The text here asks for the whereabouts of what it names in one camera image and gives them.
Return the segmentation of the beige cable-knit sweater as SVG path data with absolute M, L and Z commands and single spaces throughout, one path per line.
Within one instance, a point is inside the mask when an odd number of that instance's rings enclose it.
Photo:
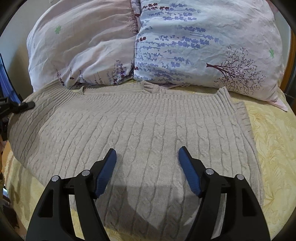
M 28 97 L 35 107 L 11 117 L 14 156 L 42 184 L 73 177 L 115 149 L 117 162 L 96 202 L 107 228 L 149 240 L 184 240 L 200 201 L 178 161 L 191 156 L 224 176 L 241 173 L 263 204 L 264 188 L 243 102 L 148 82 L 74 92 L 52 82 Z

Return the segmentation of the window with blue blinds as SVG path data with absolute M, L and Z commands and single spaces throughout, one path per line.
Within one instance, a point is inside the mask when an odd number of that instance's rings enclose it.
M 12 82 L 9 79 L 8 73 L 4 66 L 3 58 L 0 60 L 0 83 L 1 83 L 1 97 L 7 97 L 9 100 L 20 104 L 23 99 L 16 92 Z

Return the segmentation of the yellow patterned bedsheet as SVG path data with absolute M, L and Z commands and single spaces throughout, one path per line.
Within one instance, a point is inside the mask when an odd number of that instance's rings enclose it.
M 172 90 L 208 94 L 218 89 L 191 86 Z M 232 101 L 245 104 L 249 116 L 264 188 L 261 205 L 270 235 L 275 237 L 295 208 L 295 114 L 246 96 L 229 95 Z M 22 223 L 28 226 L 46 184 L 16 159 L 9 141 L 4 151 L 3 169 L 14 208 Z M 111 228 L 107 230 L 119 240 L 148 240 Z

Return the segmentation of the pink floral pillow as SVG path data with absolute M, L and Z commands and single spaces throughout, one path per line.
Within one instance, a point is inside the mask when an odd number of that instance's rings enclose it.
M 72 88 L 131 79 L 137 30 L 130 1 L 59 1 L 27 37 L 33 90 L 54 80 Z

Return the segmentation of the blue floral pillow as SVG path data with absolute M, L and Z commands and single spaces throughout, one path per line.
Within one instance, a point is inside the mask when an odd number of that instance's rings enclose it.
M 283 77 L 282 40 L 267 1 L 140 1 L 134 78 L 227 90 L 270 103 Z

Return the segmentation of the wooden headboard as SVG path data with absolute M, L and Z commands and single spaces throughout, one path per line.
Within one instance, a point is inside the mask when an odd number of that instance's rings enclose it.
M 295 62 L 295 34 L 290 30 L 290 50 L 288 52 L 287 66 L 285 68 L 285 73 L 280 85 L 280 88 L 283 92 L 288 90 L 288 85 L 292 79 L 293 67 Z

